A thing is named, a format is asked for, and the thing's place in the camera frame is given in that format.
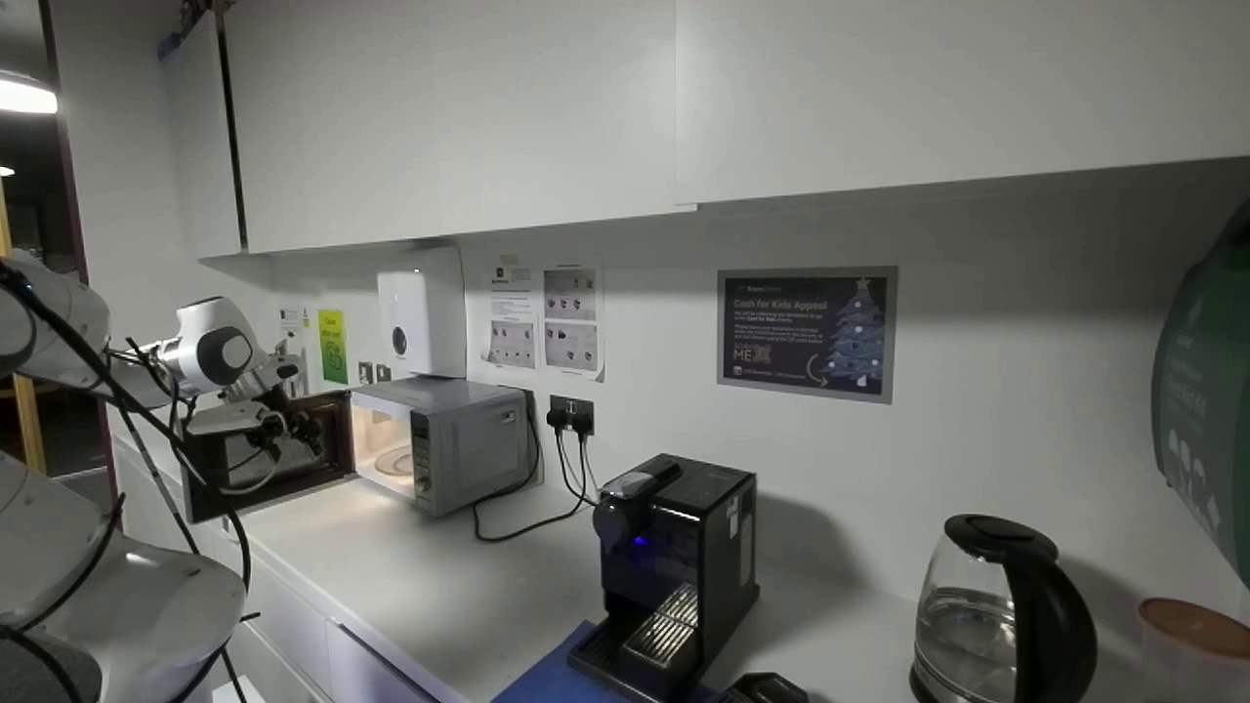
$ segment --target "kettle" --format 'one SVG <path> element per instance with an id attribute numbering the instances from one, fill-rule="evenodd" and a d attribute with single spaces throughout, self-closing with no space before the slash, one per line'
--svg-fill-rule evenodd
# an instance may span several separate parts
<path id="1" fill-rule="evenodd" d="M 908 692 L 920 703 L 1076 703 L 1097 632 L 1059 547 L 1011 519 L 952 516 L 915 625 Z"/>

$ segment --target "white robot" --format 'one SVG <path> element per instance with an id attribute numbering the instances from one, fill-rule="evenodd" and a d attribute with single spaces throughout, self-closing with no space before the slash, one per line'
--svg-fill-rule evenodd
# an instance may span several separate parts
<path id="1" fill-rule="evenodd" d="M 109 353 L 105 338 L 109 308 L 81 282 L 18 254 L 0 257 L 0 375 L 81 386 L 133 416 L 169 401 L 173 390 L 222 390 L 235 424 L 277 417 L 283 438 L 277 364 L 255 349 L 230 300 L 178 308 L 178 332 L 160 345 Z M 202 555 L 133 542 L 117 516 L 97 516 L 81 498 L 0 452 L 3 698 L 178 698 L 230 640 L 242 598 L 242 573 Z"/>

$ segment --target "microwave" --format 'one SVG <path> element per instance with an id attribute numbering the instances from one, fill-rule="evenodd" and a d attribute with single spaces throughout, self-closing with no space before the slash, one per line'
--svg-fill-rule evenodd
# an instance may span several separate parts
<path id="1" fill-rule="evenodd" d="M 537 461 L 531 390 L 464 378 L 398 378 L 352 390 L 356 478 L 447 516 L 516 489 Z"/>

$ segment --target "ceiling light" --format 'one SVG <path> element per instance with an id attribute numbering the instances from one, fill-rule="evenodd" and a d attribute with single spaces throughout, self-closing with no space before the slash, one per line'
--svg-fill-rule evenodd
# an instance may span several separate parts
<path id="1" fill-rule="evenodd" d="M 54 115 L 54 110 L 57 101 L 42 81 L 0 72 L 0 115 Z"/>

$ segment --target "framed poster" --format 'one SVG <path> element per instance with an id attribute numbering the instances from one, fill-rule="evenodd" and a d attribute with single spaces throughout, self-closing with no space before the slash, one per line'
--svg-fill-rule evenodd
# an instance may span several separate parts
<path id="1" fill-rule="evenodd" d="M 889 401 L 897 269 L 722 275 L 719 378 Z"/>

